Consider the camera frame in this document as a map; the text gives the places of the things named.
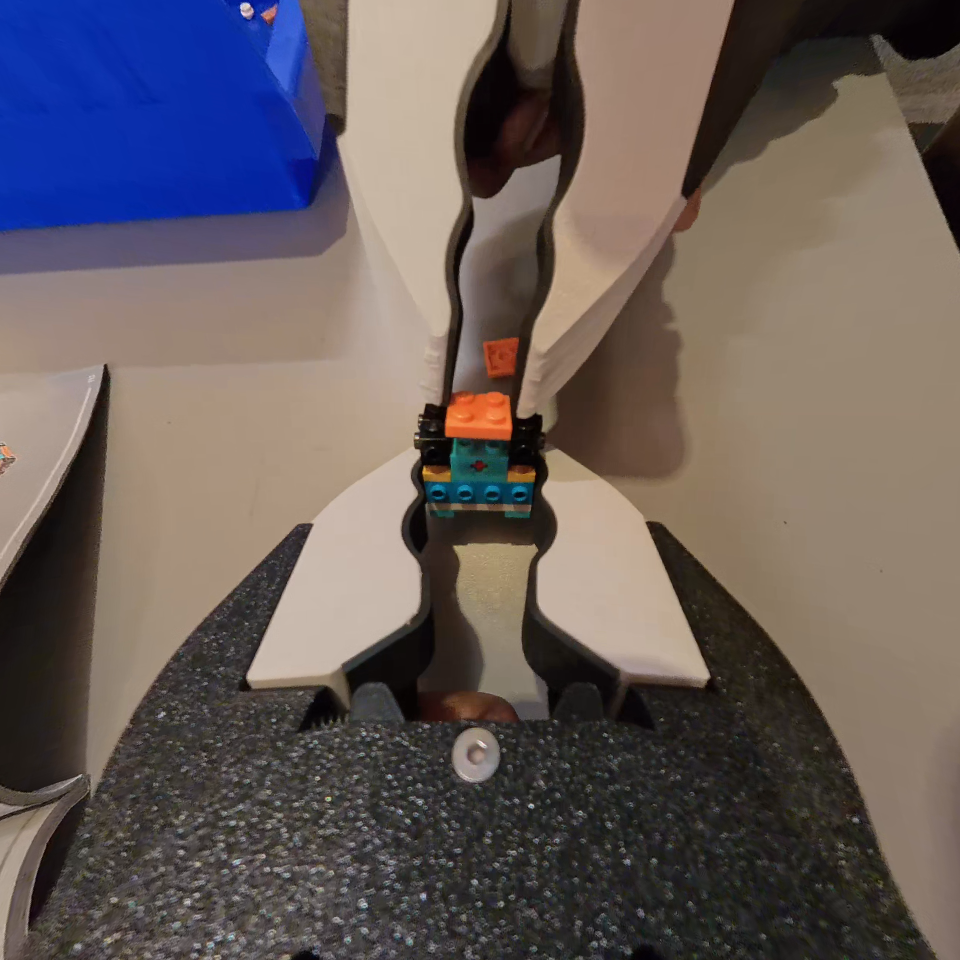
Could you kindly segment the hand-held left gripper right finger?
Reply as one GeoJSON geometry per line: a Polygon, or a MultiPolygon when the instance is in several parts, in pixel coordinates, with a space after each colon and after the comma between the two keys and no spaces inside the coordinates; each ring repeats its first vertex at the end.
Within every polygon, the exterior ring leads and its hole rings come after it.
{"type": "Polygon", "coordinates": [[[711,681],[653,535],[615,486],[555,447],[537,469],[536,553],[526,589],[526,662],[549,712],[592,685],[606,716],[634,687],[711,681]]]}

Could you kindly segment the grey instruction booklet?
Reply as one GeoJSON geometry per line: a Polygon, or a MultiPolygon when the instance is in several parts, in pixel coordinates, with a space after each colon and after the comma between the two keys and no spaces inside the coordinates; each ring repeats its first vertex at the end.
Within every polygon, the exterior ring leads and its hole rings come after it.
{"type": "Polygon", "coordinates": [[[90,791],[90,672],[110,378],[2,375],[1,956],[90,791]]]}

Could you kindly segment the orange square toy brick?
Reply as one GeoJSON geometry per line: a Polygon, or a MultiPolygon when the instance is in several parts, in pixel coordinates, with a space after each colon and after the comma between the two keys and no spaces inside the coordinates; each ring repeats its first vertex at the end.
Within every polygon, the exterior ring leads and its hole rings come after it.
{"type": "Polygon", "coordinates": [[[448,439],[509,442],[513,434],[510,397],[500,391],[455,391],[443,429],[448,439]]]}

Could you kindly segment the grey desk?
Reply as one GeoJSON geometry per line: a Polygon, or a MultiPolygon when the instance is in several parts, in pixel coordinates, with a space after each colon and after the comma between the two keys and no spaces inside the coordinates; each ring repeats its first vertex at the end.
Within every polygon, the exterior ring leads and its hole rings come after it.
{"type": "MultiPolygon", "coordinates": [[[[411,443],[417,351],[365,233],[335,166],[298,212],[2,235],[3,373],[111,373],[94,779],[215,604],[411,443]]],[[[958,250],[872,49],[774,67],[557,444],[786,654],[958,958],[958,250]]]]}

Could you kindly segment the person's right hand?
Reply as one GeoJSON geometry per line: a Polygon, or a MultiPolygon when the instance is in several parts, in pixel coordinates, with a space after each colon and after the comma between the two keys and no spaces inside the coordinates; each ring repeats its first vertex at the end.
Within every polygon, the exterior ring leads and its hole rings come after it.
{"type": "Polygon", "coordinates": [[[490,151],[466,162],[471,193],[496,196],[523,168],[557,157],[562,152],[561,130],[546,91],[523,90],[503,120],[490,151]]]}

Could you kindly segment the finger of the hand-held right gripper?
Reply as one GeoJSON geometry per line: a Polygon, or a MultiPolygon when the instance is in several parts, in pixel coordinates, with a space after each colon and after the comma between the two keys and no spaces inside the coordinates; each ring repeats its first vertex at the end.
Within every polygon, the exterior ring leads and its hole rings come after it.
{"type": "Polygon", "coordinates": [[[465,127],[507,2],[351,1],[346,181],[386,318],[422,402],[446,405],[473,201],[465,127]]]}
{"type": "Polygon", "coordinates": [[[517,414],[530,417],[583,366],[665,245],[734,2],[569,6],[572,145],[541,230],[544,287],[522,334],[517,414]]]}

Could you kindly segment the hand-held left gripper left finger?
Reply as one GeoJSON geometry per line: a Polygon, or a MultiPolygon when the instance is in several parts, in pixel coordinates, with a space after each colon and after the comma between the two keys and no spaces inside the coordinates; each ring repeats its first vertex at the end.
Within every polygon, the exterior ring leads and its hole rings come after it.
{"type": "Polygon", "coordinates": [[[315,517],[246,672],[254,690],[332,683],[419,613],[423,577],[402,522],[418,456],[396,456],[315,517]]]}

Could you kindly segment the blue plastic bin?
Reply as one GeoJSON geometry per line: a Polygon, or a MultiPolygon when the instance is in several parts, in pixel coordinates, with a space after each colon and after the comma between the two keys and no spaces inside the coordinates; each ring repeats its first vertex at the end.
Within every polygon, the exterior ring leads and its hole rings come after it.
{"type": "Polygon", "coordinates": [[[301,2],[2,2],[4,232],[305,209],[325,125],[301,2]]]}

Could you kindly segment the multicoloured toy brick model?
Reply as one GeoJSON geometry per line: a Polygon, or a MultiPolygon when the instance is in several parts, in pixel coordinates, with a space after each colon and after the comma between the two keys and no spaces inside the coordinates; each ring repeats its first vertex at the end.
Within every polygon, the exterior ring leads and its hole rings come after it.
{"type": "Polygon", "coordinates": [[[510,406],[509,441],[447,438],[448,405],[425,404],[414,433],[428,512],[439,519],[479,512],[529,519],[549,420],[514,418],[510,406]]]}

